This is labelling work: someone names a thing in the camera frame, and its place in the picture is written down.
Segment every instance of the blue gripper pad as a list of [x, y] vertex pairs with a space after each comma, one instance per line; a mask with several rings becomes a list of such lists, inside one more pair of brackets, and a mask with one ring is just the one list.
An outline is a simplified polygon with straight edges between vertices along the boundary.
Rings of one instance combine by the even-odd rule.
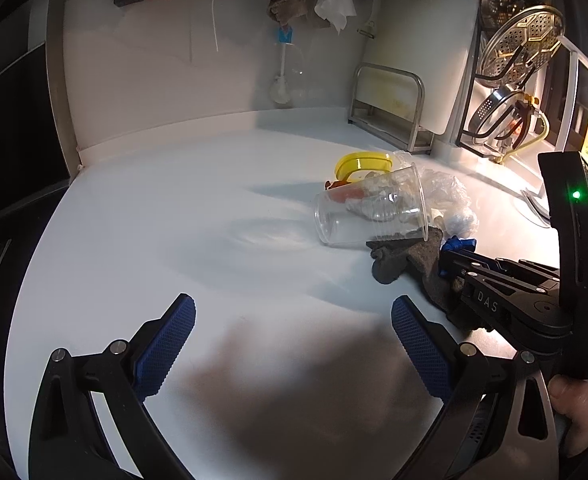
[[452, 396], [456, 342], [445, 327], [427, 321], [407, 296], [394, 301], [392, 326], [429, 395], [446, 404]]
[[161, 319], [148, 321], [136, 333], [134, 338], [145, 331], [150, 334], [145, 338], [147, 345], [136, 352], [133, 365], [133, 388], [140, 402], [161, 389], [195, 322], [194, 300], [187, 294], [181, 294]]

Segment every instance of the yellow lid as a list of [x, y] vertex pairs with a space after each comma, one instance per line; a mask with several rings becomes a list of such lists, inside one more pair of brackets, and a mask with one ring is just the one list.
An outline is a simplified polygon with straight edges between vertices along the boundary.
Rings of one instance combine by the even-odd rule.
[[338, 161], [336, 169], [336, 180], [345, 180], [353, 182], [356, 179], [350, 179], [350, 176], [357, 171], [378, 171], [379, 173], [389, 173], [392, 171], [392, 159], [388, 153], [379, 152], [357, 152], [349, 153]]

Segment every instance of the perforated steamer plate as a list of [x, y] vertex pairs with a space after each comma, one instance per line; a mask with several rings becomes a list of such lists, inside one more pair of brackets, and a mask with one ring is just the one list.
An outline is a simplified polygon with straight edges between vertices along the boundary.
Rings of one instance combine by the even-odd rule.
[[535, 6], [522, 10], [487, 43], [478, 63], [478, 73], [497, 76], [507, 66], [516, 49], [524, 48], [507, 74], [498, 81], [478, 81], [490, 88], [520, 83], [533, 68], [534, 72], [546, 65], [560, 48], [558, 37], [565, 32], [562, 14], [549, 6]]

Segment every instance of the white cloth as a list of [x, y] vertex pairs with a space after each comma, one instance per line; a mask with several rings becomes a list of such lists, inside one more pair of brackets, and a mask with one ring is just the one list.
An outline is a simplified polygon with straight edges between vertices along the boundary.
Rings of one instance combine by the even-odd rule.
[[356, 15], [353, 0], [318, 0], [314, 10], [336, 27], [339, 34], [347, 25], [347, 17]]

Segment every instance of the white table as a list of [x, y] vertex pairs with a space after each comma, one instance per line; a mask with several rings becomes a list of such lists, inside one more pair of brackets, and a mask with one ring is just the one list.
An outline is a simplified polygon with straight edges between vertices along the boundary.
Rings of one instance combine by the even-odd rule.
[[[429, 319], [444, 316], [411, 278], [376, 283], [364, 248], [322, 246], [311, 213], [341, 156], [390, 147], [346, 123], [281, 129], [139, 152], [74, 181], [9, 335], [5, 410], [21, 478], [53, 349], [101, 352], [180, 292], [196, 302], [196, 326], [146, 407], [197, 479], [389, 480], [420, 442], [441, 403], [411, 367], [390, 309], [408, 294]], [[553, 230], [533, 225], [507, 192], [456, 173], [480, 216], [478, 252], [558, 264]], [[513, 352], [494, 333], [474, 340]], [[95, 398], [120, 465], [136, 472]]]

